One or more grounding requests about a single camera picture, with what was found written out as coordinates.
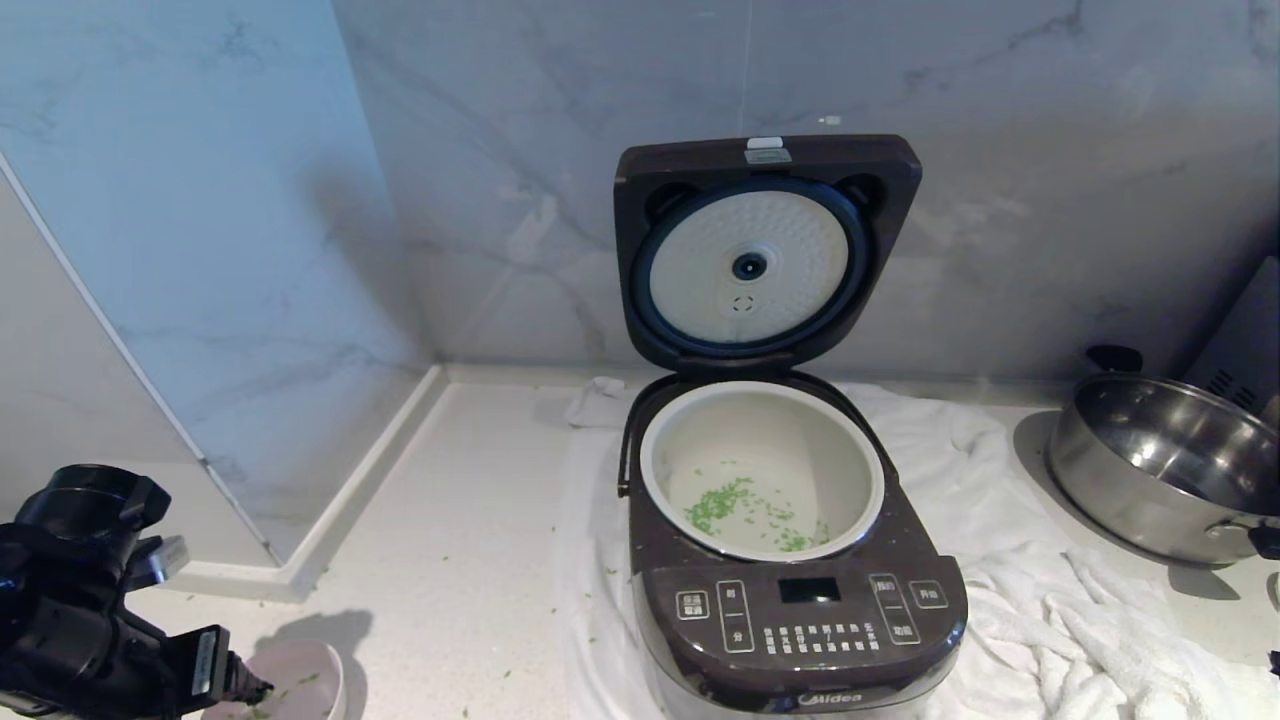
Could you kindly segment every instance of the marble wall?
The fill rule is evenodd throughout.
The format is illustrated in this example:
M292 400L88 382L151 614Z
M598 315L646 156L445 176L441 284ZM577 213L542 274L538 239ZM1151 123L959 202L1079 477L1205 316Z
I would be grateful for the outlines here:
M192 560L270 566L261 538L209 477L81 295L0 152L0 523L72 462L127 468L173 498L147 534Z
M288 556L430 360L332 6L3 0L0 150Z
M448 359L640 363L611 187L627 146L892 132L924 184L850 338L883 375L1188 360L1275 251L1275 3L337 0Z

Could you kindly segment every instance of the white bowl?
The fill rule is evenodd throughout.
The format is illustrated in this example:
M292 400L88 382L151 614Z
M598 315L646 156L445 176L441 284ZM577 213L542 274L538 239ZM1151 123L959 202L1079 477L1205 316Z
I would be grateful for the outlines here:
M342 657L326 643L283 641L244 665L275 685L271 696L253 707L220 702L206 708L201 720L342 720L347 714Z
M884 502L884 469L858 425L774 383L713 383L668 402L645 429L640 471L681 532L744 560L837 552Z

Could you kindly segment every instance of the inner pot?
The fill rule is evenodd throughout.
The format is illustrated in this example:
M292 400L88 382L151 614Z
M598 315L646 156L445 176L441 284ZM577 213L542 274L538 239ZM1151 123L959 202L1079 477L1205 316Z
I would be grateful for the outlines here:
M713 383L671 401L645 429L640 470L672 524L744 560L844 550L884 501L884 469L858 425L774 383Z

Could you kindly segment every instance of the control panel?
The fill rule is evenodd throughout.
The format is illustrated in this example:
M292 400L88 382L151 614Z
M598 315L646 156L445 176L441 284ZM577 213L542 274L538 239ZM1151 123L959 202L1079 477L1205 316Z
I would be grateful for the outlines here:
M695 569L664 569L649 582L649 592L664 596L676 633L704 652L762 667L904 660L918 646L954 632L957 621L963 625L968 614L963 585L955 589L961 580L954 565L909 573L850 571L836 564L742 565L737 573L723 568L714 578ZM948 600L948 587L961 607Z

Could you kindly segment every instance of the white inner lid plate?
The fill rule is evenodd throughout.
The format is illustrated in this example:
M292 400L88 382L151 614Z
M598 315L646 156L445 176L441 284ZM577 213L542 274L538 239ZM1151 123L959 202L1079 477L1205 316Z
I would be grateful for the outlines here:
M733 261L762 255L754 281ZM700 208L654 254L649 291L658 314L703 342L745 343L782 334L814 316L849 266L844 225L820 204L777 190L742 192Z

